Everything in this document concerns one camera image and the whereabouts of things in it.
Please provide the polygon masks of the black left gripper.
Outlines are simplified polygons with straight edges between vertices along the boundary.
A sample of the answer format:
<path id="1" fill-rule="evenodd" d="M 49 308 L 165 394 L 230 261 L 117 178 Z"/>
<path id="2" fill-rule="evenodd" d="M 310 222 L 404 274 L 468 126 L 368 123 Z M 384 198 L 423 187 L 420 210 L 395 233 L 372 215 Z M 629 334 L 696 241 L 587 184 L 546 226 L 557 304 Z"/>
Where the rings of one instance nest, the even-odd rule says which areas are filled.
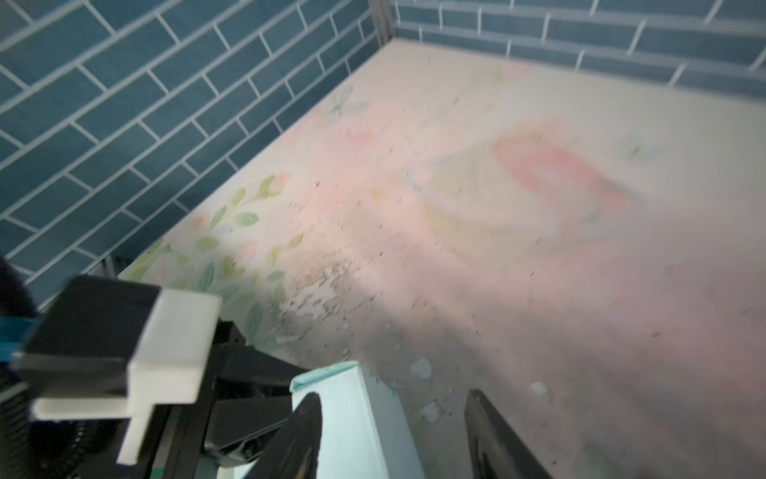
<path id="1" fill-rule="evenodd" d="M 130 419 L 94 427 L 79 478 L 215 478 L 219 467 L 249 464 L 292 413 L 290 396 L 251 398 L 251 385 L 289 387 L 307 369 L 256 350 L 231 321 L 217 326 L 201 395 L 160 405 L 149 416 L 135 465 L 118 462 Z"/>

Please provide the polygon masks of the light blue paper box sheet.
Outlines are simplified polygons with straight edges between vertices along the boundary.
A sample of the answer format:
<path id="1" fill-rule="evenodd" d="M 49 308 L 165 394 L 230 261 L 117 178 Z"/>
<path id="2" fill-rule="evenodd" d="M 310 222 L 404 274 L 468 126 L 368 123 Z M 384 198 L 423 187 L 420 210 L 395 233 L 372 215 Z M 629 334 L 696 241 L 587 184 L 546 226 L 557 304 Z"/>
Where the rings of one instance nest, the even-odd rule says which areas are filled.
<path id="1" fill-rule="evenodd" d="M 291 381 L 289 391 L 292 412 L 311 392 L 321 398 L 317 478 L 424 476 L 399 397 L 359 362 L 303 373 Z M 245 478 L 253 465 L 235 467 L 231 476 Z"/>

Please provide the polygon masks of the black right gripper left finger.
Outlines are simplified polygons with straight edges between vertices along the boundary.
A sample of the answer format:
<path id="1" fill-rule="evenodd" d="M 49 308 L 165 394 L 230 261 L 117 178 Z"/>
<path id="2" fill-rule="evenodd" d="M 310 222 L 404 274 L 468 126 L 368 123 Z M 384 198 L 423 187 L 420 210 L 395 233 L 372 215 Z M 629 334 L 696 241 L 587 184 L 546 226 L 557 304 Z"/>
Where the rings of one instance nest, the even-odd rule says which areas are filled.
<path id="1" fill-rule="evenodd" d="M 311 392 L 251 467 L 246 479 L 317 479 L 322 436 L 321 398 Z"/>

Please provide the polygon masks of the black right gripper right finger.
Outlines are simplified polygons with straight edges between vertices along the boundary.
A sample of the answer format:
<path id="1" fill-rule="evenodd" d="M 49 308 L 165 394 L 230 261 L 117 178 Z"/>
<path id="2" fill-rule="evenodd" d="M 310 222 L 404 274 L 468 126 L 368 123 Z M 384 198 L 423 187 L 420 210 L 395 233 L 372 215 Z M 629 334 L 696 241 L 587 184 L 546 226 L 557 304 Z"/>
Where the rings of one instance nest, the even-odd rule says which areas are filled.
<path id="1" fill-rule="evenodd" d="M 464 417 L 474 478 L 553 478 L 482 390 L 469 390 Z"/>

